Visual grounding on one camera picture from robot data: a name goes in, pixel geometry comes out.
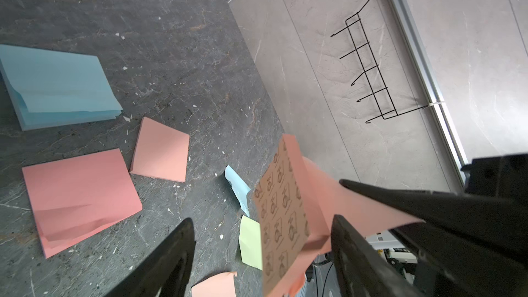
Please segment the crumpled sticky note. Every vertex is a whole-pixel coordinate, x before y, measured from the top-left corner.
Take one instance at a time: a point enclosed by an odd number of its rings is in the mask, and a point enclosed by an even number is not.
[[[225,272],[211,276],[191,288],[192,297],[237,297],[234,291],[236,272]]]
[[[230,166],[227,166],[225,168],[225,173],[225,177],[231,185],[231,189],[233,189],[234,195],[236,195],[236,198],[238,198],[238,201],[240,202],[240,207],[242,208],[242,211],[244,211],[246,216],[249,217],[249,209],[247,207],[248,198],[246,197],[246,195],[248,194],[248,191],[250,191],[250,188]]]
[[[238,237],[242,262],[262,270],[262,245],[260,242],[260,224],[242,216]]]

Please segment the sticky note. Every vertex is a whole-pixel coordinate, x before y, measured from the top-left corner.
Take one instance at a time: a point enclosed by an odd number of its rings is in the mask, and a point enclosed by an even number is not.
[[[189,135],[143,117],[130,173],[184,182]]]
[[[119,149],[36,164],[22,173],[46,258],[142,209]]]
[[[293,135],[283,135],[253,198],[262,238],[262,294],[294,294],[307,267],[329,252],[334,214],[365,236],[420,219],[347,190],[303,158]]]
[[[0,45],[0,72],[23,130],[121,114],[96,56]]]
[[[226,173],[225,177],[227,181],[229,182],[229,184],[231,185],[231,189],[233,190],[234,195],[240,202],[240,208],[242,208],[242,211],[244,211],[246,216],[249,217],[249,209],[247,207],[248,206],[247,194],[248,194],[248,191],[250,191],[249,187],[244,182],[244,180],[242,180],[242,178],[239,177],[239,175],[237,175],[236,172],[230,166],[227,166],[225,168],[225,173]]]
[[[236,297],[234,277],[236,272],[211,276],[191,288],[192,297]]]
[[[238,237],[242,262],[262,270],[262,246],[260,242],[260,224],[242,216]]]
[[[379,201],[349,190],[321,171],[314,162],[303,158],[314,195],[320,202],[327,227],[332,229],[334,215],[342,215],[364,237],[398,226],[423,220],[394,209]],[[320,254],[332,250],[331,239],[321,248]]]

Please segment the blue sticky note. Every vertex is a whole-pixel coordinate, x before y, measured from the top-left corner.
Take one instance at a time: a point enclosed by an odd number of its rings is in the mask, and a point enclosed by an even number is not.
[[[246,216],[249,217],[249,209],[247,207],[248,198],[246,197],[248,191],[250,191],[249,187],[230,166],[227,166],[225,168],[225,173],[225,177],[231,185],[231,189],[233,189],[234,195],[236,195],[236,198],[238,198],[238,201],[240,202],[240,207],[242,208],[242,211],[244,211]]]
[[[23,130],[121,114],[96,56],[0,45],[0,72]]]

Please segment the salmon sticky note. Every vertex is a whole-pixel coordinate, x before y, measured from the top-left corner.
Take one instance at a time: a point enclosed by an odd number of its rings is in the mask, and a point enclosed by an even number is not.
[[[234,276],[236,272],[216,274],[191,288],[192,297],[236,297]]]
[[[130,173],[184,182],[189,135],[143,117]]]
[[[142,209],[119,149],[37,164],[22,173],[46,258]]]

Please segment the pink sticky note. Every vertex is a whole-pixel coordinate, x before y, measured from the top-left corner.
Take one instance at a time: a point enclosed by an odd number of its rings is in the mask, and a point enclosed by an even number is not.
[[[119,149],[22,168],[49,258],[142,209]]]
[[[320,208],[328,228],[332,229],[334,215],[342,215],[363,236],[367,237],[387,229],[423,220],[394,209],[341,186],[339,182],[321,171],[312,161],[304,158],[308,177],[314,186]],[[320,253],[330,252],[330,239]]]
[[[143,117],[130,173],[184,182],[189,135]]]
[[[192,297],[236,297],[234,277],[236,272],[226,272],[211,276],[191,288]]]

